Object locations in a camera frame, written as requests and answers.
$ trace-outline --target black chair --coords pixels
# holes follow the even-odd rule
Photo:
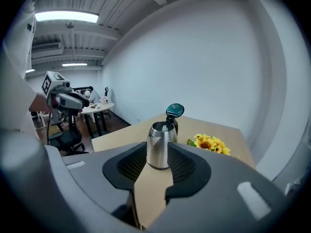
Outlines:
[[[62,118],[59,122],[51,124],[57,125],[61,132],[49,136],[49,145],[58,148],[58,150],[63,150],[67,152],[66,155],[74,154],[84,154],[85,151],[84,144],[81,143],[82,135],[78,130],[75,119],[73,116],[69,116],[69,130],[64,130],[61,126],[61,123],[64,122],[65,118]]]
[[[107,97],[108,96],[108,91],[109,91],[109,89],[108,89],[108,86],[105,88],[105,96]],[[110,113],[109,112],[104,112],[104,115],[107,115],[107,116],[109,116],[109,118],[111,118],[111,115],[110,115]]]

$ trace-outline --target wooden floor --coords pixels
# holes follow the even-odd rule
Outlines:
[[[106,127],[107,127],[108,131],[114,132],[114,131],[123,129],[125,127],[128,127],[127,124],[122,122],[115,115],[113,115],[112,113],[110,113],[110,115],[111,115],[111,118],[109,118],[108,116],[104,116]],[[95,123],[93,123],[91,117],[88,117],[88,121],[90,123],[92,131],[95,132],[96,131],[96,125],[95,125]],[[101,128],[103,129],[103,125],[102,125],[102,122],[100,119],[99,119],[99,122],[100,122]],[[84,116],[81,115],[80,117],[77,117],[76,124],[77,124],[79,131],[82,134],[82,143],[84,144],[84,146],[86,148],[86,152],[94,152],[92,142],[91,142],[91,137],[89,136],[89,133],[88,133],[87,127],[86,127],[86,123],[84,122]],[[43,127],[43,124],[36,121],[35,126],[36,126],[36,128],[40,128],[40,127]],[[68,125],[64,127],[64,130],[67,130],[67,129],[69,129]],[[47,127],[36,130],[37,134],[38,134],[38,136],[39,136],[39,138],[43,144],[47,144],[47,138],[46,138],[47,131],[46,130],[47,130]],[[49,130],[49,135],[55,134],[59,131],[60,130],[58,129],[57,126],[51,126],[50,130]]]

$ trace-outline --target fluorescent light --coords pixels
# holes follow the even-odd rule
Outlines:
[[[35,18],[37,19],[37,21],[77,20],[95,23],[97,21],[98,15],[77,11],[46,11],[35,13]]]
[[[26,73],[33,72],[33,71],[35,71],[35,69],[27,70]]]
[[[63,64],[63,67],[73,67],[73,66],[87,66],[87,63]]]

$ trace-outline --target air conditioner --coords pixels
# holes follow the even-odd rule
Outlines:
[[[61,42],[47,43],[32,46],[31,58],[37,59],[47,56],[64,54],[64,47]]]

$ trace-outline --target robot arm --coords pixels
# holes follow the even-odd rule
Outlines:
[[[70,82],[58,72],[47,72],[42,90],[48,105],[52,108],[54,122],[58,122],[65,116],[76,116],[81,109],[89,105],[87,98],[74,92]]]

